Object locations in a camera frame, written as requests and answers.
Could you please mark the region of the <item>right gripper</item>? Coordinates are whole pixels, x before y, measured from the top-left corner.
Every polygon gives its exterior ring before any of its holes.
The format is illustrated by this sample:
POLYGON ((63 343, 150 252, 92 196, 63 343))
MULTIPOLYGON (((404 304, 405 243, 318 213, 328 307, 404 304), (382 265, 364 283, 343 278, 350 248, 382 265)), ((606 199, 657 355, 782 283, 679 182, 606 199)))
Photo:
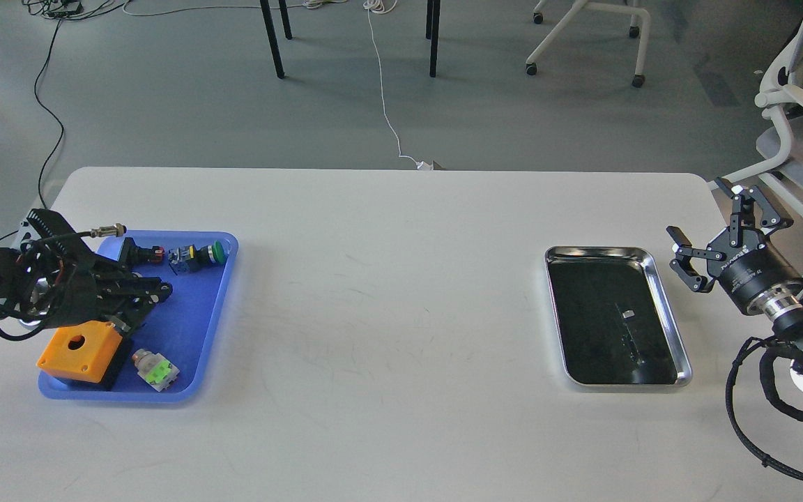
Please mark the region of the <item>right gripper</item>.
POLYGON ((714 184, 732 200, 728 226, 708 245, 694 248, 685 233, 667 226, 673 239, 673 259, 669 266, 692 292, 708 293, 714 279, 742 314, 758 315, 756 298, 769 289, 787 289, 793 295, 803 290, 803 277, 772 247, 770 237, 793 226, 794 219, 776 199, 770 199, 758 185, 742 187, 726 178, 714 184), (692 266, 692 259, 707 261, 708 276, 692 266))

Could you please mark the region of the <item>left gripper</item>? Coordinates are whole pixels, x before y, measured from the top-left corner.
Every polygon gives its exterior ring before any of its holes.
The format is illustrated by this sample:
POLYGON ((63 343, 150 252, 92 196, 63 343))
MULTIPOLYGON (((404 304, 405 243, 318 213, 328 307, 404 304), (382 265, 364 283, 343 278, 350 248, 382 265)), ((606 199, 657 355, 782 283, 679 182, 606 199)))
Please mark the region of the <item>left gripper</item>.
POLYGON ((107 320, 120 335, 133 335, 158 302, 173 292, 159 277, 130 274, 127 267, 70 269, 49 280, 47 328, 107 320))

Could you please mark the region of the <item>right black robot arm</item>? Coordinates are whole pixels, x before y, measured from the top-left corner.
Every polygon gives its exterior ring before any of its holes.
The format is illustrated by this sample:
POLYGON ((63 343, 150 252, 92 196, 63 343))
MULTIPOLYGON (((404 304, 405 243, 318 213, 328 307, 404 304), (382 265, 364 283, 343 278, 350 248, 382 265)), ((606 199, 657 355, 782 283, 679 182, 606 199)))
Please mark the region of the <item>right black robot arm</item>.
POLYGON ((708 293, 718 284, 742 314, 762 314, 771 321, 771 336, 749 337, 734 357, 724 385, 724 407, 736 437, 750 454, 765 467, 803 482, 803 471, 750 441, 740 429, 733 402, 742 364, 761 351, 758 371, 765 399, 778 412, 803 423, 803 277, 771 241, 775 232, 793 225, 793 219, 757 185, 745 188, 721 177, 714 184, 732 201, 726 228, 705 247, 695 248, 679 227, 668 227, 673 239, 669 266, 692 292, 708 293))

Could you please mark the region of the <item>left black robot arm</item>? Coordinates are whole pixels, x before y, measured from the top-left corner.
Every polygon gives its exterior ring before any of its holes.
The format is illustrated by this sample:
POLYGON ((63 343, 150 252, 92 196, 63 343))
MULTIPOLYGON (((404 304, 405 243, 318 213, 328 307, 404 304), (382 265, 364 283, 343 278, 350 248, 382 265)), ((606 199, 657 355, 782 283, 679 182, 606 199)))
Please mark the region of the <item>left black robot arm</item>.
POLYGON ((162 248, 137 247, 127 237, 111 259, 85 242, 124 236, 123 225, 75 231, 54 210, 30 210, 15 245, 0 247, 0 337, 23 341, 46 328, 87 321, 112 321, 119 333, 134 333, 173 289, 160 277, 133 270, 137 264, 159 264, 162 248))

